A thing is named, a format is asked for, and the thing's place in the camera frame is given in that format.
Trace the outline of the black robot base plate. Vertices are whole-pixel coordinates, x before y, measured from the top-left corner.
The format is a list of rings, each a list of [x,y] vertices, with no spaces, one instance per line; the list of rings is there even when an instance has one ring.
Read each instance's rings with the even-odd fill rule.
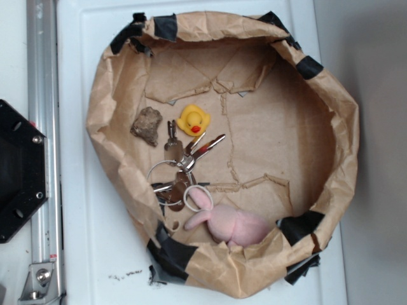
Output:
[[[9,242],[47,200],[46,137],[1,101],[1,243]]]

